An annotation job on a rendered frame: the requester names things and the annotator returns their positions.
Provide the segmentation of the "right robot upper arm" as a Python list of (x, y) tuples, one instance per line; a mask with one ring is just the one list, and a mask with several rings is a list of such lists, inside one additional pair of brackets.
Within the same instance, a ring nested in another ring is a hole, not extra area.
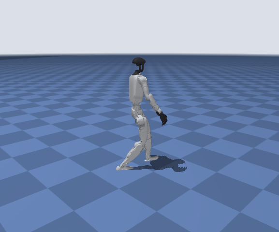
[(147, 85), (147, 78), (146, 77), (144, 77), (144, 76), (139, 76), (138, 77), (138, 82), (139, 82), (139, 84), (141, 85), (141, 87), (142, 87), (142, 90), (143, 90), (143, 93), (144, 93), (144, 95), (145, 95), (145, 99), (147, 100), (147, 101), (149, 101), (150, 99), (149, 99), (149, 88), (148, 88), (148, 85)]

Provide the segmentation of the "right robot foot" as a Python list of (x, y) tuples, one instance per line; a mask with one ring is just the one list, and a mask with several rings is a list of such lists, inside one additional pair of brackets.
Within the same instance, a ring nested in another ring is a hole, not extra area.
[[(121, 166), (122, 167), (122, 166)], [(120, 171), (120, 170), (129, 170), (129, 169), (133, 169), (133, 167), (132, 166), (125, 166), (125, 167), (123, 167), (123, 168), (121, 168), (120, 166), (117, 166), (116, 167), (116, 170), (117, 171)]]

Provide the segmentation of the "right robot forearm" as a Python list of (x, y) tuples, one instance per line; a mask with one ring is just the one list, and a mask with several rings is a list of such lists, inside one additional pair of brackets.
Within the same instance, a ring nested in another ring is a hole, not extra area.
[(149, 99), (150, 99), (150, 102), (149, 104), (153, 107), (153, 110), (156, 112), (159, 112), (159, 114), (162, 112), (162, 110), (159, 108), (159, 106), (156, 104), (155, 100), (154, 100), (154, 97), (152, 94), (149, 94)]

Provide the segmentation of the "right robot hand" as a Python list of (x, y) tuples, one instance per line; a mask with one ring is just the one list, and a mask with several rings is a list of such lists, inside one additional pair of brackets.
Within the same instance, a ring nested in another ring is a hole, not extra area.
[(167, 122), (167, 115), (163, 114), (163, 112), (161, 112), (159, 114), (159, 112), (156, 111), (156, 113), (157, 113), (158, 116), (160, 116), (160, 119), (162, 121), (162, 125), (166, 124), (166, 122)]

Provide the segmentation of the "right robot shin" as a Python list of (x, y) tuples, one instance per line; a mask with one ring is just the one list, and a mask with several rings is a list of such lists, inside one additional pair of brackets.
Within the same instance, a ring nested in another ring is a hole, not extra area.
[(131, 148), (127, 154), (125, 160), (121, 163), (120, 167), (123, 168), (128, 165), (132, 160), (134, 160), (142, 151), (144, 150), (141, 144), (137, 144), (136, 147)]

